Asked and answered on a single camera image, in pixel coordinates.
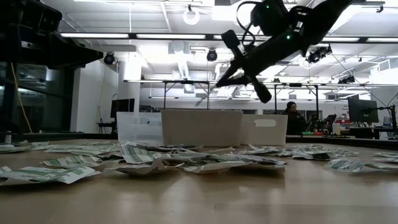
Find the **ceiling camera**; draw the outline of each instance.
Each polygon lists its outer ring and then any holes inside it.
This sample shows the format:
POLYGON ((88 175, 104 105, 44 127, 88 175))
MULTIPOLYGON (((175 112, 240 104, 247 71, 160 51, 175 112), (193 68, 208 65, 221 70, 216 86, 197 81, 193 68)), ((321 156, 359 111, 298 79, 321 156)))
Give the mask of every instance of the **ceiling camera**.
POLYGON ((114 65, 118 60, 114 57, 114 52, 107 52, 104 58, 104 63, 107 65, 114 65))
POLYGON ((319 47, 314 51, 310 52, 310 55, 305 59, 308 63, 317 63, 326 55, 331 54, 331 47, 319 47))
POLYGON ((215 60, 217 60, 217 52, 215 49, 210 49, 207 53, 207 61, 214 62, 215 60))

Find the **desk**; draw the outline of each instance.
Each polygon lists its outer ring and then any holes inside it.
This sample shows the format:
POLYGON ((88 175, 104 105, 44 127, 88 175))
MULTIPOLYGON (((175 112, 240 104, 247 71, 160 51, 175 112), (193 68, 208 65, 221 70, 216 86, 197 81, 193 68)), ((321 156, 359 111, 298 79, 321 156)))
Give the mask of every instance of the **desk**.
MULTIPOLYGON (((344 148, 360 152, 361 157, 351 157, 357 160, 370 161, 372 153, 380 152, 344 148)), ((17 169, 65 156, 69 154, 0 154, 0 164, 17 169)), ((324 170, 325 161, 282 160, 289 162, 284 175, 170 171, 148 178, 121 174, 71 185, 0 187, 1 223, 374 224, 398 220, 398 175, 347 175, 324 170)))
POLYGON ((366 128, 350 128, 350 135, 355 136, 356 138, 375 138, 376 140, 380 139, 381 132, 393 133, 394 129, 392 128, 378 128, 378 127, 366 127, 366 128))

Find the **robotic arm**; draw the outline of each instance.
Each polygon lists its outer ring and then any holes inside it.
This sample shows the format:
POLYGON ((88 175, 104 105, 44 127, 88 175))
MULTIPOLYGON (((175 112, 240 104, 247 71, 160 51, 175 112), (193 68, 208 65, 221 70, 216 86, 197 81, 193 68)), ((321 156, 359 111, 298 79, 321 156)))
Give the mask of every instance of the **robotic arm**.
POLYGON ((216 87, 252 83, 260 101, 267 103, 272 95, 256 76, 298 50, 305 57, 309 46, 322 41, 341 13, 353 1, 326 0, 313 9, 295 6, 289 12, 282 0, 250 2, 256 5, 251 12, 251 25, 259 26, 264 35, 272 37, 242 54, 238 49, 240 42, 235 32, 225 32, 222 39, 227 48, 231 49, 234 59, 216 87), (231 78, 239 68, 244 70, 244 76, 231 78))

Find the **person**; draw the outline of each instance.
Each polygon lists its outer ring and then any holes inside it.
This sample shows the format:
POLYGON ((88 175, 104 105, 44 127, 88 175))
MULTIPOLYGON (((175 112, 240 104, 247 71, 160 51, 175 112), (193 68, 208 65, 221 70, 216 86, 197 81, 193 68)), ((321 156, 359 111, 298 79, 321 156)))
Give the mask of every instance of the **person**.
POLYGON ((297 105, 294 102, 288 102, 286 110, 282 113, 288 116, 287 118, 287 134, 296 135, 301 134, 306 130, 307 122, 305 118, 297 112, 297 105))

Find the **clear plastic bin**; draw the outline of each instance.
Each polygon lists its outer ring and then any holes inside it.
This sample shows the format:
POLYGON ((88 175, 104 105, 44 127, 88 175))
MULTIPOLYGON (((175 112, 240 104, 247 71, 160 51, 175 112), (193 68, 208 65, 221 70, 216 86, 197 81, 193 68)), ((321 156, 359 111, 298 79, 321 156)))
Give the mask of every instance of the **clear plastic bin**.
POLYGON ((118 112, 118 139, 119 142, 128 140, 162 144, 162 117, 160 113, 118 112))

